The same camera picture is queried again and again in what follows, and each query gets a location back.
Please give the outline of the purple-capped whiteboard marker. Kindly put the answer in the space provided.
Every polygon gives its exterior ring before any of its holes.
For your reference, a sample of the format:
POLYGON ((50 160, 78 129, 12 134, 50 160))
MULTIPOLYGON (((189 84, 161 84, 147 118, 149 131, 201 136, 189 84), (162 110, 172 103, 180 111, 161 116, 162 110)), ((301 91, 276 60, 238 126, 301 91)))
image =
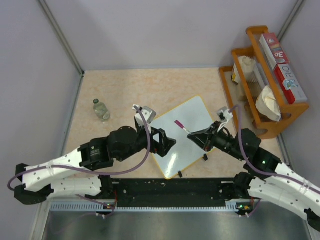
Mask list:
POLYGON ((191 132, 179 120, 175 120, 174 123, 178 125, 182 130, 184 130, 187 134, 191 134, 191 132))

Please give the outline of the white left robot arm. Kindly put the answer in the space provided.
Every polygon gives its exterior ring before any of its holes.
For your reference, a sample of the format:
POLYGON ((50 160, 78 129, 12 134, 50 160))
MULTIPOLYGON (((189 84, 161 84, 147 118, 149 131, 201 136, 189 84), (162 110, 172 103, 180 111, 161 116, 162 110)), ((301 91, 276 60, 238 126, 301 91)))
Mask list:
POLYGON ((21 184, 14 198, 24 205, 35 205, 52 198, 83 195, 89 199, 107 199, 114 194, 110 176, 72 178, 77 172, 92 173, 110 168, 143 149, 165 157, 177 143, 163 129, 123 126, 107 137, 94 138, 72 152, 37 166, 19 164, 15 173, 21 184))

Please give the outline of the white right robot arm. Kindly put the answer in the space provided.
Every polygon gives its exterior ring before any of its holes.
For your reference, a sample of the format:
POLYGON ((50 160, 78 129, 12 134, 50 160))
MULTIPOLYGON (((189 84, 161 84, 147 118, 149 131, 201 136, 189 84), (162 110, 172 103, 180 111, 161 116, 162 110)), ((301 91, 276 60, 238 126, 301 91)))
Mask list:
POLYGON ((219 121, 209 128, 192 132, 187 138, 202 150, 213 148, 245 161, 247 173, 235 177, 233 192, 239 198, 247 195, 287 209, 320 229, 320 188, 303 178, 277 156, 260 147, 261 139, 248 128, 230 135, 219 121))

